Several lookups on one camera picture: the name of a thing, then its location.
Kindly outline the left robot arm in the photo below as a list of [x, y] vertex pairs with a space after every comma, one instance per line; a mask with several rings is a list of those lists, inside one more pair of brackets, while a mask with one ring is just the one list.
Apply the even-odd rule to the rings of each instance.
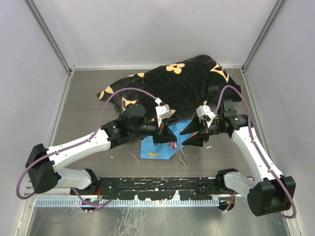
[[98, 179], [94, 172], [91, 169], [69, 169], [68, 165], [94, 153], [123, 145], [132, 136], [151, 136], [154, 144], [177, 141], [164, 121], [172, 114], [169, 106], [160, 105], [155, 110], [157, 119], [145, 120], [145, 108], [129, 104], [117, 119], [102, 125], [96, 133], [59, 146], [35, 145], [26, 162], [34, 192], [42, 194], [55, 187], [73, 187], [92, 195], [98, 190]]

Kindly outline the large metal keyring with rings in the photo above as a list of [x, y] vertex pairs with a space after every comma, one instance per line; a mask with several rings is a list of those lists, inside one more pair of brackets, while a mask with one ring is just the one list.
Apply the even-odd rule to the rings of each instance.
[[177, 155], [177, 158], [181, 164], [183, 165], [187, 164], [185, 154], [182, 150], [182, 147], [180, 146], [178, 142], [169, 142], [168, 146], [172, 148], [172, 150]]

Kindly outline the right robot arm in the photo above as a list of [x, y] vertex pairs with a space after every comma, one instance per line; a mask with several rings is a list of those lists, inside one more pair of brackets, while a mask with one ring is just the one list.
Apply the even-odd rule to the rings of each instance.
[[257, 138], [249, 116], [238, 114], [231, 99], [220, 103], [215, 115], [209, 106], [202, 105], [181, 135], [191, 134], [185, 146], [201, 147], [212, 135], [227, 134], [237, 145], [252, 172], [253, 179], [236, 169], [217, 172], [216, 189], [223, 194], [230, 190], [244, 197], [255, 216], [289, 210], [296, 187], [293, 177], [286, 177], [272, 162]]

